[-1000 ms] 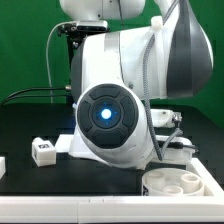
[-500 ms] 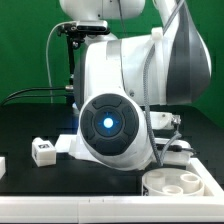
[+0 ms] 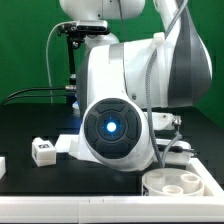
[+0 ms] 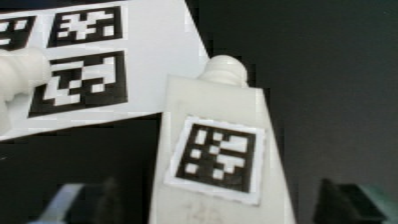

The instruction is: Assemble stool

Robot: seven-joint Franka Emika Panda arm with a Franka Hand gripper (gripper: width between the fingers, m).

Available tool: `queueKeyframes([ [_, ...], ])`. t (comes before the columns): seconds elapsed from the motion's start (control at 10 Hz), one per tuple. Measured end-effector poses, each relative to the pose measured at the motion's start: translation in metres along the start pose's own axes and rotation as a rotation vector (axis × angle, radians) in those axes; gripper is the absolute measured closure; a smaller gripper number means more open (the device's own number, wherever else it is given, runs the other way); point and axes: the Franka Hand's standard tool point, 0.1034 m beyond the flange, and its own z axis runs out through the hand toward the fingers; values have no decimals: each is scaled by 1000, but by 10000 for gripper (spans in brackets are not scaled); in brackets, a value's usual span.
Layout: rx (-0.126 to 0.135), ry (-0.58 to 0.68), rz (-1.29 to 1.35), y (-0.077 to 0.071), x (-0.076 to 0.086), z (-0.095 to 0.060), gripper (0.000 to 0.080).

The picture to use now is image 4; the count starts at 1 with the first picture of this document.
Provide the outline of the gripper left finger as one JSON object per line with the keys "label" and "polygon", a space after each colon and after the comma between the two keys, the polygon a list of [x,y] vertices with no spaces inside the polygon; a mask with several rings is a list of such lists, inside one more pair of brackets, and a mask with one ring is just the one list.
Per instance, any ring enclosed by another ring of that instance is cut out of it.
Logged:
{"label": "gripper left finger", "polygon": [[64,184],[41,214],[41,224],[123,224],[119,186],[114,179],[99,184]]}

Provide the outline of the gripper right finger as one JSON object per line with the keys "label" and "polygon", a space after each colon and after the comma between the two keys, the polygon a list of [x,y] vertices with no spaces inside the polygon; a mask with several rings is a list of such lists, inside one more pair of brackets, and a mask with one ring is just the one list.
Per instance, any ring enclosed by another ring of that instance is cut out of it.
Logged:
{"label": "gripper right finger", "polygon": [[391,224],[391,199],[371,185],[323,179],[313,215],[314,224]]}

